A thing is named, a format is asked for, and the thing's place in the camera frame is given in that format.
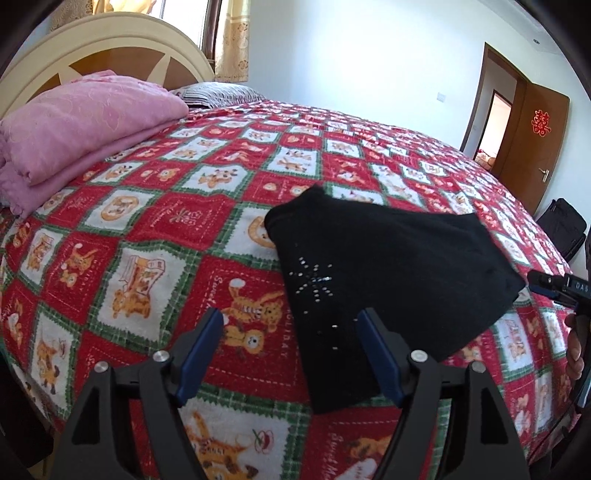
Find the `human hand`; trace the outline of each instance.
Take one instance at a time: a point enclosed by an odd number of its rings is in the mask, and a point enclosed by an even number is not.
[[[566,359],[568,362],[566,365],[566,374],[572,380],[578,380],[581,378],[581,373],[583,372],[584,367],[583,358],[581,357],[581,342],[579,341],[577,330],[575,329],[575,318],[576,315],[570,314],[564,320],[566,326],[572,329],[569,333],[566,347]]]

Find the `bed headboard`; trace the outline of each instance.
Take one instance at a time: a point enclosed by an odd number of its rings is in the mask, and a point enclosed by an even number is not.
[[[110,12],[44,37],[0,80],[0,118],[82,75],[111,69],[171,90],[214,78],[205,55],[180,30],[144,14]]]

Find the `striped pillow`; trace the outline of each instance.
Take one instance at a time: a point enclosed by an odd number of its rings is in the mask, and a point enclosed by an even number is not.
[[[203,82],[172,90],[188,106],[219,108],[266,100],[260,93],[245,85]]]

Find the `door handle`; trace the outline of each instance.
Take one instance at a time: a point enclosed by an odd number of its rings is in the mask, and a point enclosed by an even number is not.
[[[550,170],[542,170],[541,168],[538,168],[538,170],[540,170],[544,174],[544,177],[542,178],[542,183],[546,183],[546,180],[548,180],[548,175],[550,175]]]

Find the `window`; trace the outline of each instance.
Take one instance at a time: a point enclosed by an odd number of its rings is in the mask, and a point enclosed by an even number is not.
[[[161,18],[178,28],[203,48],[203,29],[209,0],[156,0],[152,17]]]
[[[222,0],[93,0],[93,13],[138,12],[161,18],[193,40],[211,62],[221,6]]]

